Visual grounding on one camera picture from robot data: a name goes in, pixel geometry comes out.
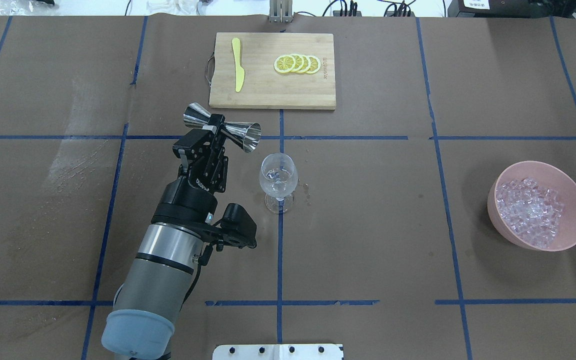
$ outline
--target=pink bowl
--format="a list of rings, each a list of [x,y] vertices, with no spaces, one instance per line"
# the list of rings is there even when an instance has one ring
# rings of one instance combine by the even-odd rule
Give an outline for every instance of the pink bowl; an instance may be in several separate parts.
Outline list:
[[[501,218],[497,207],[497,190],[503,183],[510,180],[533,178],[539,186],[558,191],[560,201],[564,205],[559,223],[559,232],[547,248],[539,248],[520,239]],[[538,251],[562,251],[576,245],[576,183],[564,171],[539,161],[522,161],[508,166],[494,182],[488,194],[488,216],[494,228],[508,241],[522,248]]]

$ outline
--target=white label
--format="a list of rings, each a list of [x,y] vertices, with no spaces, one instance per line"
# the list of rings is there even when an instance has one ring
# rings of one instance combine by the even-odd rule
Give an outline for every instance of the white label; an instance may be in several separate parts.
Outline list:
[[[489,0],[463,0],[463,6],[471,9],[490,10]]]

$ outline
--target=glass base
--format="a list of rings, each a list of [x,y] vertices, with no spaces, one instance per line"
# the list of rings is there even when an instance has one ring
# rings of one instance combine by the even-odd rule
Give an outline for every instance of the glass base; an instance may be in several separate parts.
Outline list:
[[[284,197],[282,201],[279,201],[277,198],[269,196],[268,194],[265,196],[265,207],[273,214],[285,214],[288,210],[293,208],[293,203],[293,194]]]

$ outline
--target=knife handle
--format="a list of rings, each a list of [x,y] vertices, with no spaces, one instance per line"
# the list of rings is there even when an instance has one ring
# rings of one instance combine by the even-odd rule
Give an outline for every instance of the knife handle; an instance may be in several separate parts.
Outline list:
[[[240,67],[241,56],[242,56],[242,41],[240,38],[232,38],[232,52],[235,55],[235,66]]]

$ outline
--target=yellow knife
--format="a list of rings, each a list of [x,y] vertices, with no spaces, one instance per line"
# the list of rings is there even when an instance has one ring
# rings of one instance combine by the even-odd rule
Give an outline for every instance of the yellow knife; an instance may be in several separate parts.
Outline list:
[[[235,55],[235,91],[242,91],[246,71],[242,68],[242,41],[240,38],[232,38],[232,53]]]

